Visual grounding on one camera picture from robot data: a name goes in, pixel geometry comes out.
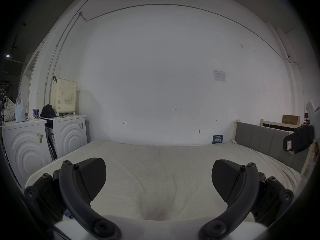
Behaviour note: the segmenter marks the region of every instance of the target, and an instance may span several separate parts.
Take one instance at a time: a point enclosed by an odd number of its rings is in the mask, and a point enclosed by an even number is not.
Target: white bed sheet
[[[143,220],[215,218],[227,207],[211,181],[217,159],[240,165],[254,162],[266,178],[275,176],[293,192],[300,181],[294,169],[231,141],[205,146],[137,146],[95,140],[35,172],[26,186],[43,173],[52,175],[64,160],[78,163],[92,157],[106,163],[106,183],[91,202],[93,210],[102,216]]]

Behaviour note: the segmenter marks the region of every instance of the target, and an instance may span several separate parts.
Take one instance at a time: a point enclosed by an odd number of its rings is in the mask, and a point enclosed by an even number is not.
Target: black bag
[[[54,113],[54,109],[52,108],[52,106],[50,104],[47,104],[43,107],[40,117],[54,118],[56,117],[56,113]]]

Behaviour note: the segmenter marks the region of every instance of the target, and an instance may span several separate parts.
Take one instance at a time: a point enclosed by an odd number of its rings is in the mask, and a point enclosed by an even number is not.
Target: white washing machine
[[[47,121],[48,137],[54,146],[57,158],[88,144],[85,115],[70,114],[63,118],[43,119]]]
[[[4,122],[2,138],[12,171],[24,189],[31,174],[52,162],[46,140],[46,121]]]

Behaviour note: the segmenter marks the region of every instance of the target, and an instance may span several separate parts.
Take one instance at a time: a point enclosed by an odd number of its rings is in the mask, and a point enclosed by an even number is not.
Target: blue sign
[[[212,138],[212,144],[222,143],[223,135],[214,135]]]

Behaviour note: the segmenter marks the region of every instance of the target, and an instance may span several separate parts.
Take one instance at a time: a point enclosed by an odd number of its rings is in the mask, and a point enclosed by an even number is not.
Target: laundry basket
[[[74,112],[76,110],[77,82],[54,77],[50,104],[56,113]]]

